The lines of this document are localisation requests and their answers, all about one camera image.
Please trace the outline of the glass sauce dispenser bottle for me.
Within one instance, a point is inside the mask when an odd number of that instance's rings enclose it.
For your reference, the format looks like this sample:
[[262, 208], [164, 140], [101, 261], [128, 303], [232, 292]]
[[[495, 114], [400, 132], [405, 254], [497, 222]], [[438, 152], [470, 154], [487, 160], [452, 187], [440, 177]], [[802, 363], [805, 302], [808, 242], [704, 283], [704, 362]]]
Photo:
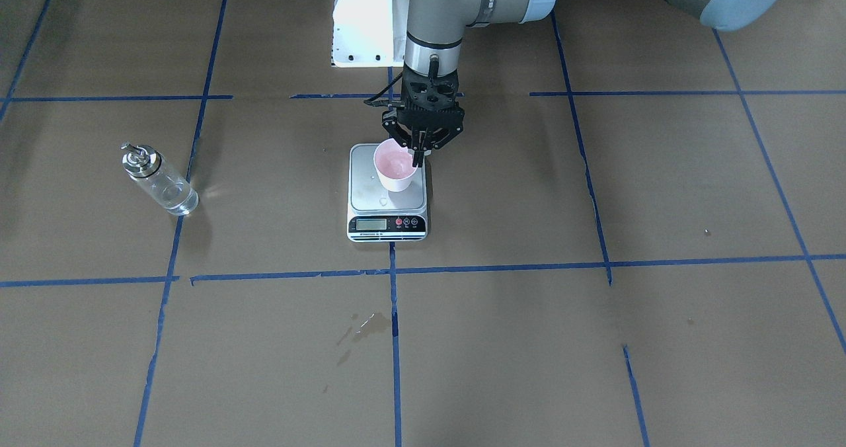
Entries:
[[125, 172], [168, 213], [185, 216], [198, 206], [199, 196], [190, 183], [150, 145], [124, 142]]

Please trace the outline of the white pedestal column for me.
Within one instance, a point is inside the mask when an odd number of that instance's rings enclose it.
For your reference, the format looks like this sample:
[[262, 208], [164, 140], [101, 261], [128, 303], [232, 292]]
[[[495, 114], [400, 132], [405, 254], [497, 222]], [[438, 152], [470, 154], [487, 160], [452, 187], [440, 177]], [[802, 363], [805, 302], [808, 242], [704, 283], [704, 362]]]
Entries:
[[332, 64], [402, 67], [410, 0], [334, 0]]

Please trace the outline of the pink paper cup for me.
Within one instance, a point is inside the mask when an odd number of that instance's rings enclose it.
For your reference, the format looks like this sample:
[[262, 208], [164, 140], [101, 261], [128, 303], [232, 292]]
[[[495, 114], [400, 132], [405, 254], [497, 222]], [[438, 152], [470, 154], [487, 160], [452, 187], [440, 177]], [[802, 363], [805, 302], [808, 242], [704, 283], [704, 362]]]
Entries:
[[414, 166], [413, 155], [394, 139], [384, 140], [377, 145], [373, 166], [381, 185], [389, 192], [407, 190], [419, 170], [419, 167]]

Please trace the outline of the grey digital kitchen scale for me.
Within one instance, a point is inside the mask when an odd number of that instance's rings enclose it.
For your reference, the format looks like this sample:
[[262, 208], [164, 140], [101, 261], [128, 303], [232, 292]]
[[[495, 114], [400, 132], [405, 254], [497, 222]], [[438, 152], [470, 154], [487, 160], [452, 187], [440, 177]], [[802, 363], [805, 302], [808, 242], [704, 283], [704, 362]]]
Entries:
[[403, 191], [387, 190], [373, 157], [377, 143], [350, 150], [347, 237], [353, 242], [423, 240], [428, 233], [426, 170], [419, 167]]

